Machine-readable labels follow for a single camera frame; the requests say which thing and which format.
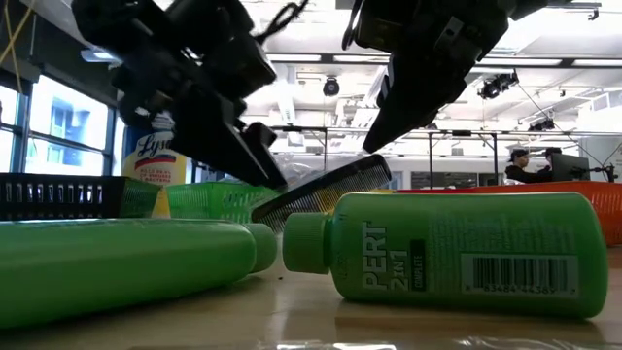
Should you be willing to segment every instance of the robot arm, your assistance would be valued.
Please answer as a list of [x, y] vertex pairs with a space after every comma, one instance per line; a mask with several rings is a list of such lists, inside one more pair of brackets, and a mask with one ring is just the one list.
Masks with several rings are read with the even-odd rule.
[[[239, 117], [243, 99], [276, 79], [262, 42], [307, 2], [288, 4], [256, 37], [238, 0], [175, 0], [166, 11], [153, 0], [74, 0], [72, 11], [85, 39], [123, 62], [113, 85], [124, 92], [119, 110], [126, 124], [151, 129], [156, 115], [168, 113], [175, 123], [171, 149], [251, 185], [277, 189], [286, 181], [268, 151], [276, 135]], [[465, 75], [501, 38], [507, 19], [546, 5], [357, 0], [344, 50], [356, 42], [391, 53], [365, 150], [375, 152], [429, 124], [466, 88]]]

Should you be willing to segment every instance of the green bottle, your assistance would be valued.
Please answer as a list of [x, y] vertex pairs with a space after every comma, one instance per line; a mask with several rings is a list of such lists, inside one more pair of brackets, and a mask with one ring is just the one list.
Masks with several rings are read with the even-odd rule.
[[351, 193], [331, 216], [290, 215], [283, 256], [357, 301], [588, 318], [607, 290], [601, 228], [577, 193]]
[[227, 285], [269, 268], [272, 230], [201, 220], [0, 225], [0, 329]]

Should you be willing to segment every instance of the orange container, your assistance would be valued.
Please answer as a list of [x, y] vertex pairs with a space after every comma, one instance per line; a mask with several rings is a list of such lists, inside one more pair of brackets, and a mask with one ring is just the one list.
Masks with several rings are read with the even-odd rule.
[[581, 193], [592, 202], [607, 245], [622, 244], [622, 184], [573, 181], [459, 190], [401, 190], [398, 193]]

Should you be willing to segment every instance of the green bottle cap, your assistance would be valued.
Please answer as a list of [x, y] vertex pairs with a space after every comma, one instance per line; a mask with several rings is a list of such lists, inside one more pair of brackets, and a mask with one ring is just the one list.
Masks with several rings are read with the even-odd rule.
[[289, 271], [328, 274], [325, 213], [291, 214], [283, 230], [283, 263]]
[[264, 271], [276, 261], [276, 235], [264, 224], [245, 224], [244, 227], [255, 238], [257, 257], [251, 273]]

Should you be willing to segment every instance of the man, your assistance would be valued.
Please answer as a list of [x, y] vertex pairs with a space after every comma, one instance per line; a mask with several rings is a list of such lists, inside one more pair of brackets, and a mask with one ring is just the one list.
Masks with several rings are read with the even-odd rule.
[[529, 152], [525, 150], [512, 151], [509, 161], [512, 165], [505, 168], [505, 175], [508, 179], [522, 182], [523, 184], [536, 184], [553, 181], [553, 173], [550, 170], [542, 173], [531, 173], [525, 171], [525, 168], [529, 165]]
[[562, 153], [562, 149], [559, 147], [549, 147], [544, 151], [544, 157], [546, 158], [546, 161], [548, 162], [548, 165], [546, 165], [543, 169], [538, 170], [538, 174], [545, 174], [547, 172], [551, 171], [551, 168], [553, 167], [553, 161], [551, 160], [553, 158], [553, 155], [560, 155]]

